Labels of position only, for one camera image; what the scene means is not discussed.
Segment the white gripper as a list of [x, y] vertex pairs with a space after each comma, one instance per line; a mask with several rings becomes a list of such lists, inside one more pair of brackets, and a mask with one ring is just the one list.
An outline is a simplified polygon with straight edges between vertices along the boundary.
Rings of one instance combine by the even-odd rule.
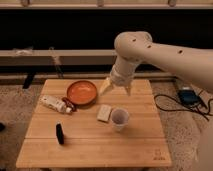
[[133, 71], [131, 69], [125, 69], [114, 65], [110, 72], [110, 78], [107, 77], [103, 81], [99, 89], [99, 94], [103, 95], [106, 92], [111, 91], [114, 88], [113, 86], [114, 84], [116, 86], [123, 86], [125, 88], [127, 95], [130, 96], [132, 80], [133, 80]]

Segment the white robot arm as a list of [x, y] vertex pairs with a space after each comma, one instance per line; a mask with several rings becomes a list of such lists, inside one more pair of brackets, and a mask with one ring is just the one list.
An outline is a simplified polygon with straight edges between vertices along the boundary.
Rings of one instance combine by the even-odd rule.
[[[114, 48], [117, 58], [100, 88], [101, 94], [115, 86], [130, 93], [136, 68], [147, 62], [213, 95], [213, 50], [154, 43], [145, 31], [120, 33]], [[213, 118], [202, 133], [192, 171], [213, 171]]]

